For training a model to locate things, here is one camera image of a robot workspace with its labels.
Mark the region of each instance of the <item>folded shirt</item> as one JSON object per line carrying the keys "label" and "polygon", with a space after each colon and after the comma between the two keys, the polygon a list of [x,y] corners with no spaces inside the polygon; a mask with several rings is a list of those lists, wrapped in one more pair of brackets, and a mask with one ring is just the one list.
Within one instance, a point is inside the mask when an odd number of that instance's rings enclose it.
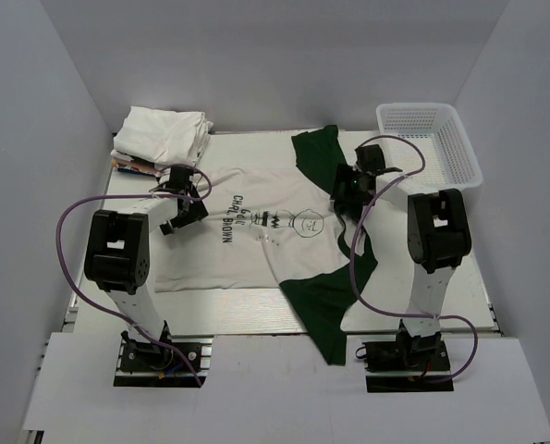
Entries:
{"label": "folded shirt", "polygon": [[196,165],[209,142],[213,122],[203,112],[163,111],[132,106],[115,136],[113,157],[131,156],[158,166]]}

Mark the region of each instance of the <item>purple cable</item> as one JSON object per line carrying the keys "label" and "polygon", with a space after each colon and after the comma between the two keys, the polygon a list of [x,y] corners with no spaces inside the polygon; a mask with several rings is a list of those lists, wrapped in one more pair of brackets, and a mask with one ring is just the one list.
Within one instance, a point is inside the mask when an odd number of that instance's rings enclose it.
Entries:
{"label": "purple cable", "polygon": [[[363,229],[363,224],[365,223],[365,219],[367,218],[367,215],[369,214],[370,210],[373,208],[375,203],[380,199],[380,197],[387,190],[389,190],[394,185],[398,185],[398,183],[400,183],[402,180],[407,179],[411,176],[414,176],[415,174],[419,174],[426,167],[426,160],[424,159],[424,155],[422,154],[422,151],[420,150],[420,148],[418,146],[416,146],[414,143],[412,143],[412,142],[410,142],[406,139],[402,139],[401,137],[398,137],[398,136],[392,136],[392,135],[389,135],[389,134],[382,134],[382,135],[379,135],[379,136],[371,137],[371,139],[367,139],[365,142],[363,142],[361,145],[359,145],[357,147],[357,149],[361,148],[365,143],[368,143],[368,142],[371,142],[371,141],[374,141],[374,140],[377,140],[377,139],[394,139],[396,141],[404,142],[405,144],[412,147],[414,149],[414,151],[416,151],[416,153],[421,158],[422,165],[421,165],[420,168],[415,169],[414,171],[410,171],[409,173],[406,173],[405,175],[400,176],[400,177],[395,178],[394,180],[390,181],[379,192],[377,192],[374,195],[374,197],[371,199],[371,201],[367,204],[367,206],[365,206],[365,208],[363,210],[363,213],[361,215],[361,219],[359,220],[359,223],[357,224],[357,228],[355,229],[355,234],[352,237],[352,243],[350,244],[350,262],[348,264],[348,271],[349,271],[349,274],[350,274],[350,286],[352,287],[352,291],[355,294],[355,296],[357,297],[357,299],[359,300],[359,302],[362,303],[363,305],[365,305],[368,309],[378,313],[379,315],[385,315],[385,316],[390,316],[390,317],[402,317],[402,318],[406,317],[406,318],[418,318],[418,319],[433,319],[434,316],[432,316],[431,314],[394,313],[394,312],[388,312],[386,310],[381,310],[377,307],[374,307],[373,305],[371,305],[367,301],[365,301],[363,299],[363,297],[361,296],[361,293],[359,292],[359,288],[357,287],[357,278],[355,276],[355,255],[356,255],[356,251],[357,251],[357,243],[359,241],[359,233],[361,233],[361,230]],[[467,319],[463,316],[460,316],[458,314],[442,315],[442,316],[439,316],[439,319],[445,319],[445,320],[447,320],[447,319],[457,319],[457,320],[467,324],[468,327],[470,327],[471,334],[474,337],[474,343],[473,343],[473,347],[471,349],[471,353],[470,353],[470,357],[468,358],[468,361],[466,361],[466,363],[464,365],[462,365],[457,372],[455,372],[455,373],[453,373],[449,376],[440,378],[440,379],[434,379],[433,380],[434,383],[447,382],[447,381],[453,379],[454,377],[461,375],[470,366],[471,362],[474,359],[474,356],[476,355],[476,351],[478,350],[478,330],[476,330],[476,327],[473,325],[472,322],[470,322],[469,319]]]}
{"label": "purple cable", "polygon": [[59,264],[61,265],[61,271],[63,271],[63,276],[65,276],[65,279],[67,280],[67,283],[69,284],[69,287],[71,287],[71,289],[73,291],[75,291],[76,294],[78,296],[80,296],[83,301],[85,301],[86,303],[91,305],[93,308],[96,308],[96,309],[100,310],[101,312],[108,313],[109,315],[116,316],[116,317],[122,319],[127,324],[129,324],[130,326],[133,326],[139,332],[140,335],[142,335],[144,338],[146,338],[152,344],[155,344],[155,345],[158,345],[160,347],[164,347],[166,349],[169,349],[171,352],[175,352],[180,357],[180,359],[182,359],[182,362],[189,368],[192,375],[196,379],[197,384],[199,385],[199,387],[202,387],[202,382],[199,379],[199,376],[197,375],[197,373],[194,371],[194,368],[192,367],[192,364],[190,363],[188,358],[184,355],[184,353],[182,351],[180,351],[177,347],[174,347],[173,345],[170,345],[170,344],[165,344],[163,342],[160,342],[157,339],[152,338],[145,330],[143,330],[141,327],[136,325],[136,322],[133,319],[131,319],[130,317],[128,317],[128,316],[126,316],[126,315],[124,315],[120,312],[116,312],[114,310],[106,308],[106,307],[104,307],[103,305],[100,305],[97,302],[94,302],[93,300],[88,298],[83,293],[83,291],[81,291],[79,289],[78,285],[73,280],[73,277],[71,277],[71,274],[69,273],[69,270],[67,269],[67,263],[65,261],[65,256],[63,255],[63,248],[61,246],[61,230],[63,228],[63,223],[65,222],[65,219],[67,218],[69,213],[71,213],[73,210],[75,210],[78,206],[83,205],[83,204],[87,204],[88,202],[105,201],[107,199],[147,199],[147,198],[150,198],[150,197],[159,197],[161,199],[183,199],[183,200],[187,200],[187,201],[190,201],[190,202],[199,202],[199,201],[202,201],[203,199],[207,198],[209,196],[209,194],[211,194],[211,190],[213,189],[213,184],[211,183],[211,181],[209,180],[207,175],[205,173],[203,173],[202,171],[200,171],[198,168],[196,168],[194,166],[186,165],[186,164],[174,164],[174,165],[170,165],[170,166],[166,166],[165,168],[162,168],[160,170],[160,172],[166,171],[167,169],[169,169],[171,167],[187,167],[187,168],[192,169],[194,172],[200,174],[201,176],[203,176],[207,180],[207,183],[209,184],[209,189],[207,190],[207,192],[202,197],[190,197],[190,196],[185,196],[185,195],[181,195],[181,194],[111,194],[111,195],[91,196],[91,197],[86,197],[84,199],[81,199],[80,201],[77,201],[74,204],[70,205],[63,212],[61,217],[59,217],[59,221],[56,224],[56,231],[55,231],[56,255],[59,259]]}

